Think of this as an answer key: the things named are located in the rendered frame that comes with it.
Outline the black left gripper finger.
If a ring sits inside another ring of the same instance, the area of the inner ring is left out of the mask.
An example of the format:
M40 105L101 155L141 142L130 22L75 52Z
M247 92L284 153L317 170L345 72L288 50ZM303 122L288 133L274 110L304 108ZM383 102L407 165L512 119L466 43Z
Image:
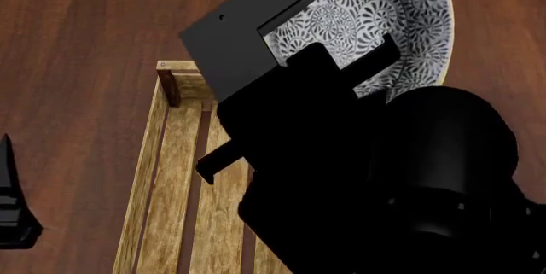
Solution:
M0 139L0 189L20 189L15 154L7 134Z

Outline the wooden slatted tray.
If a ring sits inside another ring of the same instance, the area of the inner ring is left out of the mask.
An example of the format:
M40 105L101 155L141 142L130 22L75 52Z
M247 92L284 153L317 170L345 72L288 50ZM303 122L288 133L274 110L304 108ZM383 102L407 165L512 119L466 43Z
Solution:
M158 61L158 78L112 274L291 274L242 222L253 169L238 160L206 184L197 161L228 136L192 61Z

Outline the white black patterned bowl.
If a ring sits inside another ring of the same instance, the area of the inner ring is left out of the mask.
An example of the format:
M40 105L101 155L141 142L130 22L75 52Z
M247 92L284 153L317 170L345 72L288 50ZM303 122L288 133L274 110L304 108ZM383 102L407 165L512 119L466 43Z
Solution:
M452 0L315 0L291 20L264 36L284 64L305 46L321 43L345 68L391 35L401 57L356 86L358 96L387 90L388 99L444 82L453 50Z

